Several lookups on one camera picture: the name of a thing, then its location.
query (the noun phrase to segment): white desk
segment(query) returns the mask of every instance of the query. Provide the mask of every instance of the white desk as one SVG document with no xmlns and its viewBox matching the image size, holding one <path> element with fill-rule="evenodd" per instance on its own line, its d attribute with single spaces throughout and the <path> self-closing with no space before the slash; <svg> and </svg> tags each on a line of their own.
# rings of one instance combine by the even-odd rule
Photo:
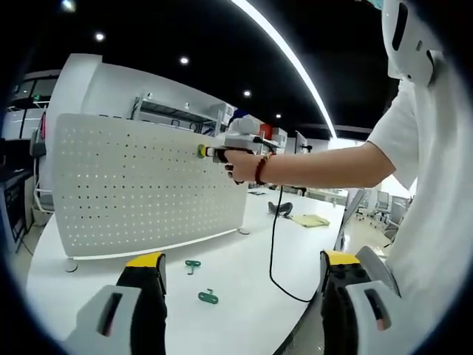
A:
<svg viewBox="0 0 473 355">
<path fill-rule="evenodd" d="M 345 206 L 347 204 L 348 191 L 345 189 L 312 189 L 308 188 L 307 197 L 315 198 L 321 201 L 335 201 L 338 205 Z"/>
<path fill-rule="evenodd" d="M 269 279 L 273 215 L 268 201 L 279 192 L 248 195 L 244 227 L 212 240 L 166 251 L 168 318 L 167 354 L 272 354 L 293 330 L 307 307 L 283 294 Z M 309 299 L 319 285 L 322 249 L 333 249 L 343 206 L 285 194 L 293 214 L 318 214 L 328 227 L 306 229 L 280 218 L 276 225 L 274 278 L 289 292 Z M 103 286 L 114 285 L 130 258 L 85 260 L 78 270 L 64 271 L 66 258 L 52 216 L 31 262 L 27 296 L 40 320 L 56 339 L 75 327 L 78 310 Z M 184 261 L 202 266 L 188 276 Z M 197 294 L 212 288 L 217 305 L 199 301 Z"/>
</svg>

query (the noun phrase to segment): wall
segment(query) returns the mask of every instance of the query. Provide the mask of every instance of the wall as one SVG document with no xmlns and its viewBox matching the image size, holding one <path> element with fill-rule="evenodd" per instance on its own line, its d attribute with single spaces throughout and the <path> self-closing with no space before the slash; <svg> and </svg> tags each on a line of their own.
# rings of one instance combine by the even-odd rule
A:
<svg viewBox="0 0 473 355">
<path fill-rule="evenodd" d="M 3 120 L 3 130 L 1 137 L 7 141 L 12 139 L 31 139 L 33 130 L 39 127 L 39 121 L 44 109 L 28 109 L 24 118 L 23 133 L 20 137 L 21 122 L 23 121 L 24 110 L 7 112 Z"/>
<path fill-rule="evenodd" d="M 295 138 L 288 138 L 287 145 L 286 145 L 286 153 L 293 154 L 294 153 L 294 145 L 296 143 Z M 307 139 L 307 143 L 313 146 L 313 152 L 323 152 L 326 150 L 331 149 L 343 149 L 343 148 L 350 148 L 354 146 L 361 146 L 364 142 L 361 141 L 353 141 L 350 139 L 343 139 L 343 138 L 335 138 L 331 139 L 330 141 L 323 141 L 319 139 Z M 405 189 L 401 183 L 394 177 L 394 175 L 388 176 L 384 179 L 375 189 L 378 189 L 383 192 L 387 192 L 392 196 L 399 196 L 399 197 L 410 197 L 415 195 L 415 190 L 417 187 L 417 180 L 414 182 L 412 187 L 407 190 Z M 356 189 L 349 189 L 352 193 L 356 192 Z"/>
<path fill-rule="evenodd" d="M 58 116 L 81 113 L 90 82 L 101 62 L 99 55 L 71 54 L 59 75 L 46 114 L 47 156 L 40 162 L 41 187 L 44 189 L 52 188 L 53 133 Z"/>
<path fill-rule="evenodd" d="M 27 73 L 23 80 L 30 80 L 36 78 L 46 78 L 48 76 L 59 76 L 61 74 L 61 70 L 44 70 L 42 72 L 29 72 Z"/>
<path fill-rule="evenodd" d="M 323 152 L 328 149 L 328 141 L 322 139 L 307 139 L 307 144 L 312 146 L 312 152 Z M 286 143 L 286 154 L 294 154 L 295 138 L 288 138 Z"/>
<path fill-rule="evenodd" d="M 152 92 L 152 99 L 182 107 L 189 102 L 192 111 L 206 113 L 222 100 L 184 84 L 157 75 L 112 64 L 100 64 L 90 83 L 82 113 L 129 118 L 137 96 Z"/>
<path fill-rule="evenodd" d="M 129 118 L 135 98 L 148 92 L 152 92 L 153 100 L 173 107 L 184 108 L 189 102 L 191 110 L 200 113 L 207 113 L 210 106 L 224 102 L 157 75 L 102 63 L 99 55 L 72 54 L 59 75 L 47 110 L 47 156 L 40 164 L 41 187 L 52 189 L 53 132 L 61 113 Z M 171 123 L 168 118 L 143 113 L 140 118 Z"/>
</svg>

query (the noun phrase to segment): white pegboard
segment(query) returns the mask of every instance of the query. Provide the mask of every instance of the white pegboard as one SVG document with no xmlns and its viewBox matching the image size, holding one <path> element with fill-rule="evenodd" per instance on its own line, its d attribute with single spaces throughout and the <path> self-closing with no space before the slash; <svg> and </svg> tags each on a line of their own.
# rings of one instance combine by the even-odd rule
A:
<svg viewBox="0 0 473 355">
<path fill-rule="evenodd" d="M 242 225 L 247 185 L 199 159 L 215 138 L 94 115 L 60 116 L 53 197 L 70 257 L 164 248 Z"/>
</svg>

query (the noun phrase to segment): ceiling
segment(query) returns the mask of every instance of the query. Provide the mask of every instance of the ceiling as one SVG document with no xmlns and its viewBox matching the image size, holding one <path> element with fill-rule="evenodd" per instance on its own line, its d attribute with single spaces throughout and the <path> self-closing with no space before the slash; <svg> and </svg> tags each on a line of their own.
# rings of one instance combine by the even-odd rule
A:
<svg viewBox="0 0 473 355">
<path fill-rule="evenodd" d="M 292 64 L 230 0 L 80 1 L 58 12 L 30 71 L 58 69 L 70 53 L 179 81 L 308 138 L 324 119 Z M 396 91 L 387 77 L 381 13 L 356 0 L 251 0 L 312 78 L 339 137 L 366 139 Z M 100 30 L 106 40 L 98 43 Z M 179 62 L 189 57 L 188 66 Z M 243 91 L 252 92 L 250 98 Z"/>
</svg>

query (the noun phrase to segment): led strip light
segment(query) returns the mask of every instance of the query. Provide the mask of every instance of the led strip light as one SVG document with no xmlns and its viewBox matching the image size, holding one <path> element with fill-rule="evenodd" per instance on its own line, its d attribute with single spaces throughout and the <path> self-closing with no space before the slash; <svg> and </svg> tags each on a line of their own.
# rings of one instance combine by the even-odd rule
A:
<svg viewBox="0 0 473 355">
<path fill-rule="evenodd" d="M 324 102 L 322 101 L 319 92 L 317 91 L 310 76 L 307 74 L 305 68 L 302 66 L 301 61 L 297 58 L 294 51 L 289 47 L 283 37 L 276 31 L 272 24 L 261 14 L 259 11 L 253 7 L 246 0 L 231 0 L 236 6 L 245 11 L 245 13 L 250 16 L 270 37 L 273 39 L 274 43 L 277 44 L 279 49 L 286 55 L 287 59 L 293 64 L 297 72 L 301 76 L 302 80 L 305 82 L 305 85 L 309 89 L 313 98 L 316 100 L 317 105 L 319 106 L 320 112 L 324 116 L 324 120 L 327 123 L 328 129 L 332 138 L 337 138 L 335 129 L 333 128 L 332 121 L 328 115 L 328 111 L 325 108 Z"/>
</svg>

